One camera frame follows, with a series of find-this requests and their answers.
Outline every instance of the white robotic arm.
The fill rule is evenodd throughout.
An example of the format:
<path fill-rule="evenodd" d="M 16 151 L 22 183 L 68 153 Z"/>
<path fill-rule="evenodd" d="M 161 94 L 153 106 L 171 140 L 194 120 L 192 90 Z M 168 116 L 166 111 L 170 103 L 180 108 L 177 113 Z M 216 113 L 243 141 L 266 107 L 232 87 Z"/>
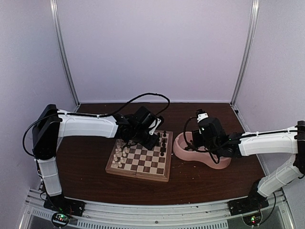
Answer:
<path fill-rule="evenodd" d="M 205 146 L 220 157 L 243 157 L 256 154 L 289 153 L 291 157 L 276 171 L 256 181 L 249 196 L 229 202 L 232 215 L 257 210 L 268 205 L 266 198 L 279 188 L 305 174 L 305 121 L 297 126 L 272 132 L 234 133 L 226 135 L 220 121 L 203 110 L 196 112 L 199 130 L 193 131 L 193 144 L 188 147 L 198 151 Z"/>
<path fill-rule="evenodd" d="M 64 198 L 56 165 L 56 146 L 59 137 L 101 136 L 134 141 L 152 149 L 158 136 L 154 134 L 163 122 L 145 107 L 130 115 L 80 114 L 58 110 L 48 105 L 33 127 L 33 154 L 44 182 L 48 201 L 46 208 L 65 211 L 73 208 L 74 215 L 81 215 L 83 202 Z"/>

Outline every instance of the black chess piece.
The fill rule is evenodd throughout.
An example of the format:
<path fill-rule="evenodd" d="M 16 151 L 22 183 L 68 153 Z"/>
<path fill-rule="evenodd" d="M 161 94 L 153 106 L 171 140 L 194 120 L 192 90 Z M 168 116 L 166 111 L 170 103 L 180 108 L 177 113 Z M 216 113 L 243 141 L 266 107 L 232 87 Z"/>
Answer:
<path fill-rule="evenodd" d="M 161 155 L 161 156 L 164 156 L 165 148 L 164 148 L 164 147 L 161 147 L 160 152 L 161 152 L 160 155 Z"/>

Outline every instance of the wooden table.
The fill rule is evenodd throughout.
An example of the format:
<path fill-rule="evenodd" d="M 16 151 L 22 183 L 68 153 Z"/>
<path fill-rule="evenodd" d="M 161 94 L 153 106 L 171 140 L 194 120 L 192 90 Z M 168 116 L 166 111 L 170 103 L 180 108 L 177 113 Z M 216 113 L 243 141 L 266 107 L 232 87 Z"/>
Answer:
<path fill-rule="evenodd" d="M 79 112 L 110 113 L 122 104 L 82 104 Z M 165 104 L 130 104 L 122 114 L 134 113 L 140 105 L 152 112 Z M 185 121 L 202 108 L 218 117 L 227 133 L 243 131 L 229 104 L 177 103 L 162 114 L 160 130 L 183 131 Z M 197 129 L 196 122 L 188 130 Z M 186 162 L 172 157 L 170 181 L 155 182 L 107 174 L 105 167 L 114 139 L 74 136 L 63 139 L 57 153 L 57 165 L 65 196 L 115 204 L 168 205 L 202 203 L 246 196 L 254 181 L 264 176 L 256 156 L 233 159 L 223 170 L 209 168 L 200 162 Z"/>

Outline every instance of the metal frame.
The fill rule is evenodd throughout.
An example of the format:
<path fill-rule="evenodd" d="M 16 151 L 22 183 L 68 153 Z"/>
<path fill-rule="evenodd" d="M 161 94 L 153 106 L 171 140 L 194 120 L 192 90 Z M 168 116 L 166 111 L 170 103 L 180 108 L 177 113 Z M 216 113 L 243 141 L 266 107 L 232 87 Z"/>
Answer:
<path fill-rule="evenodd" d="M 52 12 L 53 20 L 54 20 L 55 30 L 56 30 L 56 34 L 57 34 L 57 41 L 58 41 L 58 45 L 59 45 L 60 53 L 61 53 L 62 65 L 63 65 L 64 71 L 65 71 L 65 75 L 66 75 L 66 78 L 68 81 L 68 86 L 69 86 L 69 89 L 73 96 L 75 105 L 78 106 L 80 104 L 80 101 L 78 100 L 76 90 L 75 90 L 75 87 L 73 84 L 70 68 L 68 65 L 67 55 L 66 55 L 66 51 L 64 48 L 64 44 L 63 44 L 61 25 L 60 25 L 59 14 L 58 14 L 58 9 L 57 9 L 57 0 L 50 0 L 50 5 L 51 5 L 51 12 Z"/>
<path fill-rule="evenodd" d="M 19 229 L 27 229 L 31 216 L 50 219 L 51 210 L 43 208 L 44 201 L 40 198 L 41 191 L 31 189 L 26 198 L 24 214 L 19 223 Z M 283 219 L 286 229 L 294 229 L 291 212 L 282 190 L 275 192 L 277 211 Z M 73 217 L 72 225 L 75 228 L 129 228 L 129 229 L 196 229 L 213 228 L 209 225 L 227 225 L 227 221 L 240 218 L 242 215 L 231 216 L 228 209 L 229 200 L 215 201 L 200 204 L 184 205 L 118 205 L 92 201 L 86 203 L 82 217 Z M 274 204 L 273 196 L 268 198 L 269 207 Z"/>
<path fill-rule="evenodd" d="M 250 22 L 249 22 L 249 30 L 248 30 L 248 35 L 247 35 L 247 41 L 244 49 L 244 55 L 243 55 L 243 60 L 242 64 L 239 70 L 238 74 L 238 79 L 236 82 L 236 86 L 234 89 L 233 97 L 231 100 L 231 105 L 234 106 L 240 91 L 240 87 L 243 82 L 244 74 L 247 68 L 247 64 L 249 61 L 250 57 L 250 49 L 253 44 L 253 39 L 254 39 L 254 34 L 256 30 L 256 24 L 257 24 L 257 18 L 258 18 L 258 10 L 259 10 L 259 0 L 253 0 L 252 3 L 252 11 L 251 11 L 251 16 L 250 16 Z"/>

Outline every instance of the pink bowl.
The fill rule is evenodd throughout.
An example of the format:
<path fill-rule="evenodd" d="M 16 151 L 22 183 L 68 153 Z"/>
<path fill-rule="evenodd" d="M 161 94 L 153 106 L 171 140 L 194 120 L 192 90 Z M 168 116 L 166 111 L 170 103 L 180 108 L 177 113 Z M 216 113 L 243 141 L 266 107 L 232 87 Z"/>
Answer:
<path fill-rule="evenodd" d="M 191 141 L 192 138 L 192 133 L 191 132 L 186 132 L 186 139 L 188 141 Z M 187 147 L 187 144 L 183 138 L 183 133 L 179 134 L 175 142 L 173 144 L 173 152 L 175 155 L 180 158 L 181 160 L 184 161 L 200 161 L 205 163 L 207 166 L 214 168 L 214 169 L 223 169 L 227 168 L 231 162 L 231 158 L 229 157 L 220 157 L 220 162 L 219 164 L 215 164 L 213 160 L 210 157 L 209 153 L 199 153 L 195 151 L 187 151 L 184 150 L 185 147 Z"/>

